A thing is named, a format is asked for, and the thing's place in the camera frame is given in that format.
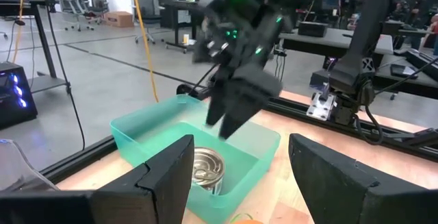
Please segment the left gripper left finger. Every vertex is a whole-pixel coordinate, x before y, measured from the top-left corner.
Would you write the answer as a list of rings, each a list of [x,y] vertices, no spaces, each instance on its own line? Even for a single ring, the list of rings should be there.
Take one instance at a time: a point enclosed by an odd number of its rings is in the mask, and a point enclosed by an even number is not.
[[[180,223],[191,187],[194,137],[184,135],[96,190],[60,190],[12,140],[1,141],[2,223]]]

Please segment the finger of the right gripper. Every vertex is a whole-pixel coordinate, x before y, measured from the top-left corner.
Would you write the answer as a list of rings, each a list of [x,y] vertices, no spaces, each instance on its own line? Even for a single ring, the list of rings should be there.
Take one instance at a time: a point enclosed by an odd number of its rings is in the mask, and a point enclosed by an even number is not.
[[[235,79],[218,79],[212,77],[209,85],[210,102],[206,117],[206,124],[209,126],[215,125],[220,118],[224,117],[223,125],[236,126],[237,120],[231,114],[231,106],[227,105],[227,101],[231,99],[232,89],[237,85]]]
[[[274,85],[230,81],[225,87],[224,118],[219,137],[226,140],[262,109],[274,96]]]

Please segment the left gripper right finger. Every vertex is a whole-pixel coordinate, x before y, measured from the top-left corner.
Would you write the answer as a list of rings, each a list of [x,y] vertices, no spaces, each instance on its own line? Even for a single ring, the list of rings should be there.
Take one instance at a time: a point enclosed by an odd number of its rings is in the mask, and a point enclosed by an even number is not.
[[[435,189],[384,173],[301,134],[290,134],[288,153],[315,223],[437,222]]]

